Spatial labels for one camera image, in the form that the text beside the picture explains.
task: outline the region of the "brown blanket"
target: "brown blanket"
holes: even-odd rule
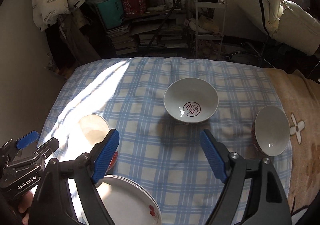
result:
[[[301,72],[264,69],[290,123],[292,172],[288,195],[295,211],[309,205],[320,189],[320,84]]]

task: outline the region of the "blue and white checkered cloth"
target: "blue and white checkered cloth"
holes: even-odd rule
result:
[[[204,123],[180,123],[164,108],[168,86],[186,77],[206,80],[218,92],[218,110]],[[153,195],[163,224],[204,224],[223,184],[200,147],[200,131],[210,129],[229,151],[245,158],[261,157],[252,145],[251,126],[266,105],[282,108],[269,78],[257,67],[183,58],[106,59],[76,69],[50,111],[39,144],[56,137],[60,148],[54,156],[75,159],[82,152],[68,148],[70,128],[82,117],[98,114],[120,134],[114,174]],[[288,194],[291,144],[272,162]],[[249,186],[247,181],[234,222],[244,213]]]

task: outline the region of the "teal bag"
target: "teal bag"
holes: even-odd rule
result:
[[[101,19],[107,29],[120,26],[124,18],[121,0],[107,0],[97,4]]]

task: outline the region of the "wall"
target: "wall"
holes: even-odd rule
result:
[[[32,0],[0,6],[0,146],[41,132],[64,79],[45,69],[50,51],[32,19]]]
[[[225,35],[247,38],[255,41],[264,42],[266,35],[263,34],[246,17],[244,12],[238,7],[235,0],[227,0],[228,10],[225,25]]]

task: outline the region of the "human hand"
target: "human hand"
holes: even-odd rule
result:
[[[30,191],[26,192],[22,196],[21,201],[18,204],[18,211],[20,213],[24,213],[31,206],[32,200],[33,200],[32,192],[30,192]],[[29,220],[29,213],[27,213],[26,216],[23,217],[22,223],[24,225],[28,225],[28,220]]]

